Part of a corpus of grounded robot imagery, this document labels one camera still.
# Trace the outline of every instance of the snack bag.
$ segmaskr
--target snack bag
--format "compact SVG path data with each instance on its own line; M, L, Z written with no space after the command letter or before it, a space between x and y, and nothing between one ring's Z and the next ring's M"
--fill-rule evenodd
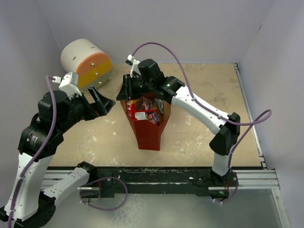
M126 101L126 109L135 121L149 120L157 126L163 122L163 116L153 99L142 96L140 99Z

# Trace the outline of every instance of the white cylinder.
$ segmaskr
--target white cylinder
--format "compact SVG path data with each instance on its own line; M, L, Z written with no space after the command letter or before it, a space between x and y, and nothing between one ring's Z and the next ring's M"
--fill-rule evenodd
M61 53L61 64L66 72L79 75L78 87L99 87L111 77L110 57L87 39L78 39L67 45Z
M68 44L61 53L61 64L66 72L76 72L78 66L89 56L102 52L88 39L78 39Z

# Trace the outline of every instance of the purple cable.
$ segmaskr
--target purple cable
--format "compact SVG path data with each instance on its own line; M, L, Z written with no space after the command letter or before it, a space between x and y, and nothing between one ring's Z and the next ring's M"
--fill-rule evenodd
M266 111L264 111L262 114L260 114L260 115L259 115L253 122L251 122L251 123L236 123L236 122L234 122L234 121L231 121L231 120L229 120L229 119L224 118L223 116L217 114L216 112L212 111L212 110L209 109L208 107L206 107L206 106L204 106L203 104L201 104L201 103L195 98L195 96L194 96L194 94L193 94L193 92L192 92L192 90L191 90L191 86L190 86L189 80L188 80L188 78L187 78L187 76L186 76L186 72L185 72L184 68L183 68L182 65L181 65L181 62L179 61L179 59L177 58L177 56L176 56L169 48L167 48L167 47L164 46L163 44L160 44L160 43L157 43L157 42L147 42L147 43L144 43L144 44L140 45L140 46L132 53L132 56L134 56L135 53L136 53L141 47L146 46L146 45L148 45L148 44L155 44L155 45L161 46L161 47L163 47L164 49L166 49L167 51L169 51L169 52L171 53L171 55L175 58L176 62L177 62L178 65L180 66L180 69L181 69L181 71L182 71L182 74L184 75L184 78L185 78L185 80L186 80L186 84L187 84L187 87L188 87L188 90L189 90L189 93L190 93L192 99L193 99L200 107L202 107L203 109L207 110L208 112L214 114L216 117L218 117L218 118L220 118L220 119L222 119L222 120L224 120L224 121L226 121L226 122L228 122L228 123L230 123L230 124L237 125L237 126L249 126L249 127L247 128L247 130L244 132L244 134L243 134L243 135L240 137L240 139L237 141L237 143L235 144L234 148L231 150L230 157L229 157L229 162L228 162L228 167L229 167L229 170L230 170L231 172L233 172L233 170L232 170L230 164L231 164L231 159L232 159L232 155L233 155L234 150L237 148L237 146L241 143L241 141L244 139L244 137L247 135L247 133L250 131L250 129L251 129L255 124L259 124L259 123L261 123L261 122L264 122L265 120L267 120L267 119L271 116L272 110L271 110L271 109L267 109ZM226 203L226 202L228 202L229 200L231 200L232 197L233 197L233 196L236 194L236 192L237 192L237 189L238 189L238 176L237 176L237 174L236 174L235 172L233 172L233 174L235 175L235 177L236 177L236 179L237 179L236 188L235 188L235 190L233 191L232 195L231 195L228 199L226 199L225 201L223 201L223 203Z
M13 215L14 215L14 209L15 209L15 204L16 204L17 196L19 194L22 181L25 178L25 173L27 172L27 170L29 169L29 167L32 165L32 163L36 160L36 158L41 154L41 152L43 151L43 149L45 148L45 146L47 145L49 139L51 138L51 136L53 134L53 131L54 131L54 128L55 128L55 125L56 125L57 106L56 106L55 94L54 94L54 91L53 91L52 86L50 84L50 79L52 79L52 77L46 76L47 86L48 86L49 92L51 94L52 105L53 105L52 124L51 124L51 127L49 129L49 132L47 134L46 139L44 140L44 142L42 143L42 145L40 146L39 150L36 152L36 154L34 155L34 157L24 167L24 169L22 170L22 172L21 172L21 174L19 176L20 179L17 181L16 187L15 187L15 191L14 191L13 197L11 199L11 205L10 205L10 211L11 212L9 213L8 228L11 228L11 222L13 220Z
M87 183L87 184L83 185L82 187L85 187L85 186L94 184L94 183L99 182L99 181L107 180L107 179L118 180L119 182L121 182L121 183L123 184L123 187L124 187L124 189L125 189L125 197L124 197L123 202L122 202L120 205L118 205L117 207L114 207L114 208L100 208L100 207L94 206L94 205L92 205L92 204L89 204L88 202L85 202L85 201L82 199L81 194L79 194L79 197L80 197L80 199L81 199L81 202L83 202L84 204L86 204L86 205L88 205L88 206L90 206L90 207L92 207L92 208L98 209L98 210L111 211L111 210L119 209L119 208L126 202L126 200L127 200L127 198L128 198L128 189L127 189L127 186L126 186L126 184L125 184L121 179L118 179L117 177L103 177L103 178L101 178L101 179L98 179L98 180L92 181L92 182L90 182L90 183Z
M268 109L268 110L266 110L266 112L268 113L268 115L265 116L264 118L261 118L261 119L258 120L258 121L253 121L253 122L251 122L251 123L236 123L236 122L234 122L234 121L231 121L231 120L229 120L229 119L226 119L225 117L223 117L223 116L217 114L217 113L214 112L213 110L211 110L211 109L209 109L208 107L206 107L206 106L204 106L203 104L201 104L201 103L195 98L195 96L194 96L194 94L193 94L193 92L192 92L192 90L191 90L191 86L190 86L189 80L188 80L188 78L187 78L187 76L186 76L186 72L185 72L184 68L183 68L182 65L181 65L181 62L179 61L179 59L177 58L177 56L176 56L169 48L167 48L167 47L164 46L163 44L160 44L160 43L157 43L157 42L148 42L148 43L144 43L144 44L140 45L140 46L132 53L132 56L134 56L135 53L136 53L141 47L146 46L146 45L148 45L148 44L155 44L155 45L161 46L161 47L163 47L164 49L166 49L167 51L169 51L169 52L171 53L171 55L173 55L173 57L175 58L176 62L177 62L178 65L180 66L180 69L181 69L181 71L182 71L182 74L184 75L184 78L185 78L185 80L186 80L186 84L187 84L187 87L188 87L188 89L189 89L189 93L190 93L192 99L193 99L193 100L195 101L195 103L197 103L200 107L202 107L203 109L207 110L208 112L214 114L216 117L218 117L218 118L220 118L220 119L222 119L222 120L225 120L226 122L228 122L228 123L230 123L230 124L233 124L233 125L237 125L237 126L252 126L252 125L255 125L255 124L259 124L259 123L261 123L261 122L264 122L265 120L267 120L267 119L271 116L272 110L271 110L271 109Z

